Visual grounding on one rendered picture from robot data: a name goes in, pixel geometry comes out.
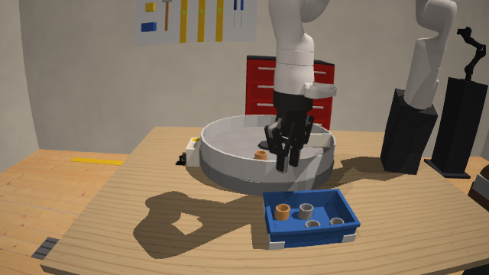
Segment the bronze bushing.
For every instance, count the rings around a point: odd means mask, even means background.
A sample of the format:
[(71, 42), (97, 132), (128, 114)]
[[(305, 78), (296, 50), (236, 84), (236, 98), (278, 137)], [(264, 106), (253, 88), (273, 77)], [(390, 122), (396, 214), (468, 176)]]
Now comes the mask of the bronze bushing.
[(285, 221), (289, 218), (290, 207), (286, 204), (279, 204), (276, 206), (275, 219), (279, 221)]
[(267, 152), (263, 150), (255, 151), (254, 159), (256, 160), (267, 160)]

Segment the blue square tray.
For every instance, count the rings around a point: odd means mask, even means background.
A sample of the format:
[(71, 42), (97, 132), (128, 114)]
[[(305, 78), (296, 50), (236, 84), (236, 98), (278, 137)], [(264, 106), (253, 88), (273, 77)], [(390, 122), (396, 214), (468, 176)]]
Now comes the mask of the blue square tray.
[[(355, 232), (361, 223), (340, 189), (263, 192), (263, 197), (262, 211), (267, 226), (269, 250), (355, 241)], [(300, 205), (304, 203), (313, 206), (311, 219), (302, 220), (298, 217)], [(276, 206), (279, 204), (290, 207), (289, 218), (285, 221), (275, 219)], [(340, 218), (344, 223), (329, 225), (332, 218)], [(305, 227), (309, 220), (318, 221), (322, 226)]]

